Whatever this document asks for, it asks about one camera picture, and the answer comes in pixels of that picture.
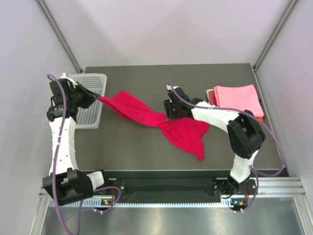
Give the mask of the crimson red t shirt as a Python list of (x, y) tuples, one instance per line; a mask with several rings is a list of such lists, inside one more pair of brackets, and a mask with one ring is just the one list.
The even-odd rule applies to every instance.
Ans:
[(126, 120), (159, 128), (165, 138), (175, 147), (204, 160), (203, 136), (209, 130), (209, 124), (192, 118), (167, 120), (164, 113), (153, 111), (145, 103), (126, 91), (121, 91), (112, 98), (99, 97), (99, 101), (111, 108)]

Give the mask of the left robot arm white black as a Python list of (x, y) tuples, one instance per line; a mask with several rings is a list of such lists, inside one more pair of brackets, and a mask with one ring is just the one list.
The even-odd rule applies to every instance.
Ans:
[(58, 205), (82, 201), (110, 191), (111, 183), (102, 171), (84, 173), (78, 169), (75, 157), (75, 129), (80, 108), (87, 109), (100, 95), (65, 74), (56, 79), (48, 75), (53, 93), (47, 112), (52, 132), (52, 163), (49, 175), (43, 178), (43, 188)]

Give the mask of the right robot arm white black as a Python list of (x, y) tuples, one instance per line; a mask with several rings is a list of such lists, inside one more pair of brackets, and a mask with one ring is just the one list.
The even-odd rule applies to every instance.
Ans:
[(168, 120), (188, 117), (206, 122), (228, 134), (235, 157), (226, 184), (233, 194), (241, 193), (246, 188), (250, 168), (266, 139), (259, 123), (238, 111), (220, 110), (202, 99), (190, 99), (181, 87), (167, 85), (166, 89), (169, 99), (163, 104)]

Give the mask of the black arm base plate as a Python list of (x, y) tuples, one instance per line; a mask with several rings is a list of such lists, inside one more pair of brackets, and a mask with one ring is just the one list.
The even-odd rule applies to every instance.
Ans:
[(105, 171), (106, 185), (120, 187), (124, 195), (134, 192), (204, 192), (210, 196), (251, 195), (256, 183), (247, 178), (237, 183), (226, 170)]

